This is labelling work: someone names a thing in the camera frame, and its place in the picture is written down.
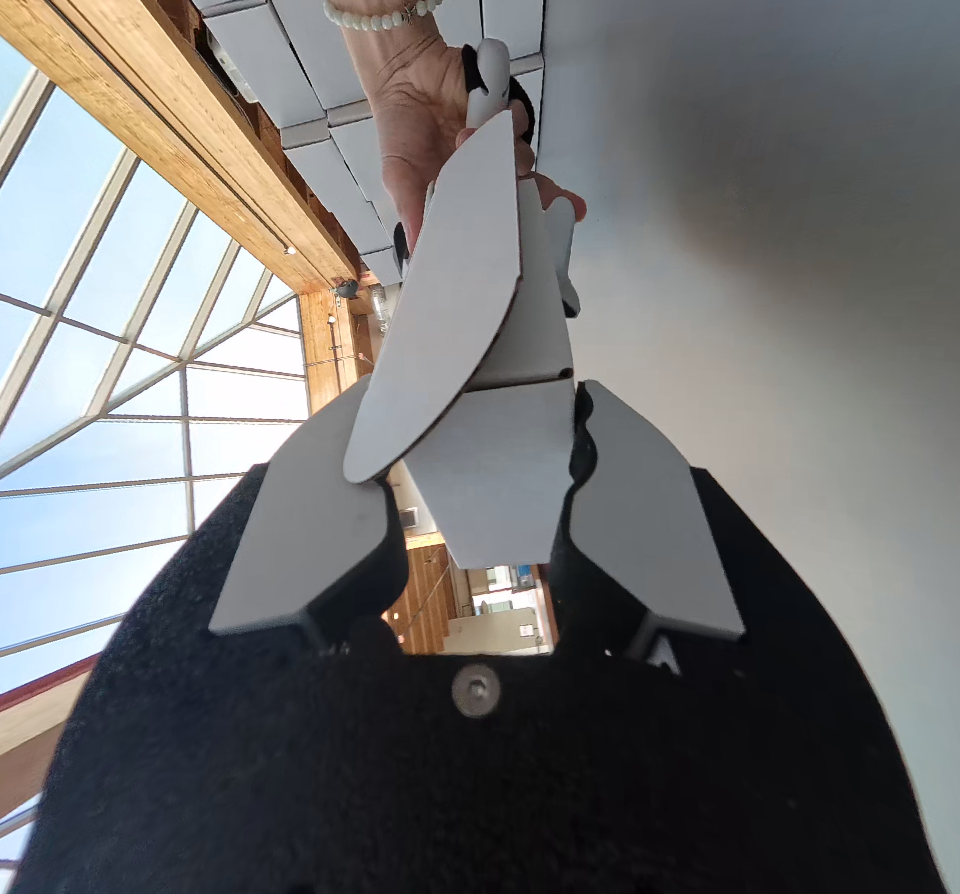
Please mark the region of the large glass window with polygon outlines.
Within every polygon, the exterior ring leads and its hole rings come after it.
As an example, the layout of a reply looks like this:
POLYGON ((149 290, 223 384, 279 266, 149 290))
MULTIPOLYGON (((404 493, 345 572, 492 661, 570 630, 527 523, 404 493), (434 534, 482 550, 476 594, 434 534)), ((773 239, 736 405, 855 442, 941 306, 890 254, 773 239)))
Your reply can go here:
POLYGON ((99 652, 308 403, 290 289, 1 48, 6 692, 99 652))

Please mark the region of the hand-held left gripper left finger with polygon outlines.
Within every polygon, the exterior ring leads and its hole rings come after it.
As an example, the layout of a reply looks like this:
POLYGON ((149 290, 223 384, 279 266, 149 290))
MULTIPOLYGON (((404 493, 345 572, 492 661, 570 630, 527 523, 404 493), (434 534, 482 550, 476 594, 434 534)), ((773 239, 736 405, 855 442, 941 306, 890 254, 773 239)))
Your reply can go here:
POLYGON ((217 635, 297 625, 320 650, 380 617, 409 576, 400 514, 382 480, 343 470, 370 376, 305 421, 270 460, 209 622, 217 635))

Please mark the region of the white light fixture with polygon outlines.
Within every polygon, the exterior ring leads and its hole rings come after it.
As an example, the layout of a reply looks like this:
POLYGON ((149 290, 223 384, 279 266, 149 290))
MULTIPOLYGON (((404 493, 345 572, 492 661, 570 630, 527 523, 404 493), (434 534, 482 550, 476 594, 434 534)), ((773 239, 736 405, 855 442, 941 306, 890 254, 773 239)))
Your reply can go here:
POLYGON ((198 52, 207 61, 211 70, 221 79, 222 84, 241 97, 246 103, 258 104, 258 96, 247 84, 234 61, 225 52, 207 27, 198 35, 198 52))

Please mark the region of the wooden ceiling beam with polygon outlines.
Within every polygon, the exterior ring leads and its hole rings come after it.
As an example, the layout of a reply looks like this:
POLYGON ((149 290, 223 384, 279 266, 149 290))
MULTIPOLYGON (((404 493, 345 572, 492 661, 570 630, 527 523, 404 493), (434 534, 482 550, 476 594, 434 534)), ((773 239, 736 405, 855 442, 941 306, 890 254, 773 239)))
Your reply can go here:
POLYGON ((198 52, 193 0, 2 0, 2 36, 298 296, 315 413, 358 378, 369 333, 331 288, 360 275, 347 232, 282 150, 275 114, 198 52))

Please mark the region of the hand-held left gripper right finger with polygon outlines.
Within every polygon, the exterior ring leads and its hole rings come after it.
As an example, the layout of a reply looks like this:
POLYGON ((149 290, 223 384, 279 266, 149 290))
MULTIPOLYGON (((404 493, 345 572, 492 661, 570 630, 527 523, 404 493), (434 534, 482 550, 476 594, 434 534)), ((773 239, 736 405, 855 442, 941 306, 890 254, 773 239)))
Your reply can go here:
POLYGON ((643 660, 664 630, 745 631, 690 465, 596 381, 579 384, 549 564, 562 650, 643 660))

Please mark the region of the person's right hand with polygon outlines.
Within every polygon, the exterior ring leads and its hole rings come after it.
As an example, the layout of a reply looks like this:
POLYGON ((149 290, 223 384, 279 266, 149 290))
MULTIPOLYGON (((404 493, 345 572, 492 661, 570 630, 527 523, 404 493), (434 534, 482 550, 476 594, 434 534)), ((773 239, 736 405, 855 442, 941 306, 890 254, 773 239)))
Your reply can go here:
POLYGON ((376 123, 382 180, 413 250, 428 185, 474 132, 461 49, 445 43, 432 16, 388 32, 342 34, 376 123))

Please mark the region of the white cardboard box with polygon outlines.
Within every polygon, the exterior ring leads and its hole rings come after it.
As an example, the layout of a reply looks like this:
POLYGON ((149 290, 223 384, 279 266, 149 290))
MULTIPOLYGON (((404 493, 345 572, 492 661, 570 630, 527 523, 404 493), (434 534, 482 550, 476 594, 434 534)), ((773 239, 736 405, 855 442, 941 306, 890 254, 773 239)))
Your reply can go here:
POLYGON ((546 215, 502 111, 442 168, 345 450, 402 460, 464 569, 549 561, 573 443, 570 340, 546 215))

